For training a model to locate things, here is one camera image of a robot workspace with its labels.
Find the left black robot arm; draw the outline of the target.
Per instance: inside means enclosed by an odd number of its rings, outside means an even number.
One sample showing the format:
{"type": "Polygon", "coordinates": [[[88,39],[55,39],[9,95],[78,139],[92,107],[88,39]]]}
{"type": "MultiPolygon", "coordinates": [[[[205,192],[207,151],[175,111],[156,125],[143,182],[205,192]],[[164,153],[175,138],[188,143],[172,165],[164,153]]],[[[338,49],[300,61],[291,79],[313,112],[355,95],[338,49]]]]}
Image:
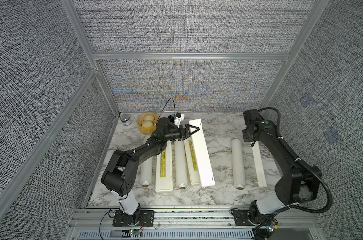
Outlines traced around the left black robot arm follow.
{"type": "Polygon", "coordinates": [[[107,190],[117,194],[123,214],[129,217],[140,214],[140,204],[131,193],[139,165],[151,157],[160,155],[169,141],[184,141],[201,132],[201,127],[190,124],[177,126],[168,118],[160,118],[156,123],[156,130],[143,145],[128,151],[113,152],[102,174],[101,183],[107,190]]]}

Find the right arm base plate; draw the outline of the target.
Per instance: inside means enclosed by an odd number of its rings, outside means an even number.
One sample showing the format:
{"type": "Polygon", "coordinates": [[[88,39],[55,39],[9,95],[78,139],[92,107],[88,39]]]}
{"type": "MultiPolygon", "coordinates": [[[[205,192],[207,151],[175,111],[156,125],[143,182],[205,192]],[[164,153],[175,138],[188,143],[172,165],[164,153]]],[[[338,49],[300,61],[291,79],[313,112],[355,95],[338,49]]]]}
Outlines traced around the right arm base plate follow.
{"type": "Polygon", "coordinates": [[[230,214],[233,216],[236,226],[260,226],[275,217],[275,214],[261,215],[254,210],[249,213],[249,210],[238,208],[231,209],[230,214]]]}

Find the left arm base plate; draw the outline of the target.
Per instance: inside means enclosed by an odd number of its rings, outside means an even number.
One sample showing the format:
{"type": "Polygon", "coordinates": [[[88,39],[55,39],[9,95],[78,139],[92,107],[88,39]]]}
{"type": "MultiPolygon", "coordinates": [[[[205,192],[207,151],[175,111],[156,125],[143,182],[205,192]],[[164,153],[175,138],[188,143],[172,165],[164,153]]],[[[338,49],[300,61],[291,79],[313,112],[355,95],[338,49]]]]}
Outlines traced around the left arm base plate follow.
{"type": "Polygon", "coordinates": [[[128,215],[118,210],[113,216],[113,227],[152,227],[154,211],[137,210],[133,215],[128,215]]]}

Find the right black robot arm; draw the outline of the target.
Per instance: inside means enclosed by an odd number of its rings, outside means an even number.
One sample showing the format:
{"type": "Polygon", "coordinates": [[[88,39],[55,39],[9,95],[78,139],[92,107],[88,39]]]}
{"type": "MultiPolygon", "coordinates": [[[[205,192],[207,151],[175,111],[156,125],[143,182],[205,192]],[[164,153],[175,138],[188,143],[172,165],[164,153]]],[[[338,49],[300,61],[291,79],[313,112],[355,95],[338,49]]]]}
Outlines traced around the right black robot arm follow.
{"type": "Polygon", "coordinates": [[[243,113],[246,128],[242,131],[245,142],[251,142],[255,147],[261,142],[272,154],[281,174],[274,187],[274,192],[261,200],[251,203],[248,211],[249,221],[260,226],[268,219],[281,212],[297,209],[308,213],[319,214],[329,209],[308,209],[301,203],[317,198],[321,180],[318,167],[311,167],[303,161],[285,141],[280,133],[280,123],[266,120],[257,109],[243,113]]]}

